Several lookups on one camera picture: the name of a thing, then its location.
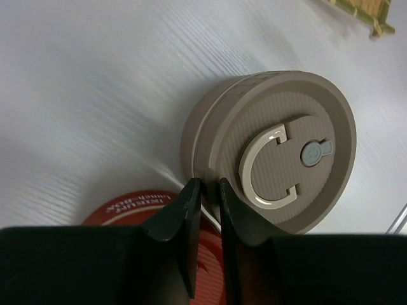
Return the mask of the red round lid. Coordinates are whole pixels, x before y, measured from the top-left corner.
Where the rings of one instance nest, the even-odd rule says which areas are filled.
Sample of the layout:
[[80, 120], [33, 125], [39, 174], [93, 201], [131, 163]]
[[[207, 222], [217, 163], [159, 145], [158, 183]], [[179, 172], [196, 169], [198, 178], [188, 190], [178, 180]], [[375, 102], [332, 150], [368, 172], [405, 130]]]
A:
[[195, 298], [190, 304], [226, 304], [221, 234], [205, 217], [200, 219]]

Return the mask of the bamboo mat tray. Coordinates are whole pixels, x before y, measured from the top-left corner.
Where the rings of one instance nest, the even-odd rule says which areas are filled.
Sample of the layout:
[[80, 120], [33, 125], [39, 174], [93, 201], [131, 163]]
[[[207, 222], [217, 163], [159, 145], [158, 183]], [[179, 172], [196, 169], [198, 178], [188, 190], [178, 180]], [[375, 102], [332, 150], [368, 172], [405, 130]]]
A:
[[329, 0], [328, 3], [352, 16], [371, 29], [370, 38], [394, 35], [387, 23], [391, 0]]

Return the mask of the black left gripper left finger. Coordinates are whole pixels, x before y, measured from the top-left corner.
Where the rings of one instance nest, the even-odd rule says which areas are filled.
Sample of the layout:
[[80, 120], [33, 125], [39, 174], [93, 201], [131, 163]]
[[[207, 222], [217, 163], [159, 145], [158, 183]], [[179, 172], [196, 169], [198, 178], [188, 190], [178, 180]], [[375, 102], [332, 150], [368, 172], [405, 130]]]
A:
[[136, 226], [1, 230], [2, 304], [188, 304], [195, 296], [199, 179]]

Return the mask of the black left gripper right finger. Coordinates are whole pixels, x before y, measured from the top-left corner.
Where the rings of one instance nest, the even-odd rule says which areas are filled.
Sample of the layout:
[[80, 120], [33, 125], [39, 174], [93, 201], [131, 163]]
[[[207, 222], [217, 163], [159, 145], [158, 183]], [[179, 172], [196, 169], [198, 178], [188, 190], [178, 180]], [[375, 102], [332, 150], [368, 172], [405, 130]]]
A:
[[289, 234], [219, 181], [228, 304], [405, 304], [402, 234]]

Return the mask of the beige steel container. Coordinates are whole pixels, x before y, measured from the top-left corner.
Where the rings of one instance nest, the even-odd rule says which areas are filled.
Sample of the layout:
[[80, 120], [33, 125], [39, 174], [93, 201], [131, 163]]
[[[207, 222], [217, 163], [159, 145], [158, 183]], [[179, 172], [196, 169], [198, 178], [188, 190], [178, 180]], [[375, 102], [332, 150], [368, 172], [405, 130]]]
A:
[[191, 111], [181, 139], [184, 176], [202, 177], [213, 168], [220, 142], [233, 120], [252, 98], [266, 88], [265, 83], [279, 71], [258, 72], [224, 80], [209, 90]]

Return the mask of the red steel container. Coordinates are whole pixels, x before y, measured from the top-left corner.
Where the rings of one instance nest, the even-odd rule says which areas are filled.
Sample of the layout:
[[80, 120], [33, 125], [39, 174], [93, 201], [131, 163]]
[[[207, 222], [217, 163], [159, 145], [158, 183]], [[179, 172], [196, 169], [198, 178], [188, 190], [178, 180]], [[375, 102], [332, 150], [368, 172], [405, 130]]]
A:
[[128, 193], [101, 205], [82, 224], [86, 226], [138, 225], [176, 197], [176, 193], [162, 190]]

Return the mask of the beige round lid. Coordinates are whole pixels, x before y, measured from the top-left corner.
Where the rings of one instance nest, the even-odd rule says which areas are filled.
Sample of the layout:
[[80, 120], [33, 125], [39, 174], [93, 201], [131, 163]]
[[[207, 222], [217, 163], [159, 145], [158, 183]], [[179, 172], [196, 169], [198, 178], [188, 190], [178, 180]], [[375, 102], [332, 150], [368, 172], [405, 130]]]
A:
[[315, 227], [341, 196], [355, 160], [355, 121], [327, 79], [279, 71], [229, 125], [210, 189], [225, 178], [237, 196], [288, 233]]

